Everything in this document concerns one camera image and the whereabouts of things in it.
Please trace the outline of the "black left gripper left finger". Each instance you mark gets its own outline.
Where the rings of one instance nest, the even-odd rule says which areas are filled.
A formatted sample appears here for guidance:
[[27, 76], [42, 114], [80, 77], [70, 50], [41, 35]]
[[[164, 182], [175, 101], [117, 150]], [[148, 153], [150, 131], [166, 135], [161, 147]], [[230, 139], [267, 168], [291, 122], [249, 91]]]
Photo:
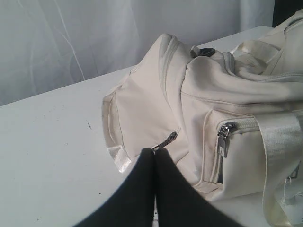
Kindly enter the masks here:
[[132, 171], [80, 227], [151, 227], [154, 215], [154, 152], [144, 148]]

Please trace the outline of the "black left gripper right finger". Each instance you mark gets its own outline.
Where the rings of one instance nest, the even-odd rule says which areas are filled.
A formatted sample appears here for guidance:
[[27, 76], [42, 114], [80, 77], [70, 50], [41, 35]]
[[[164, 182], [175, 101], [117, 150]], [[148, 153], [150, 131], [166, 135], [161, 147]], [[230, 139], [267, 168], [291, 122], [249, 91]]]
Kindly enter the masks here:
[[154, 182], [160, 227], [240, 226], [193, 189], [166, 149], [154, 154]]

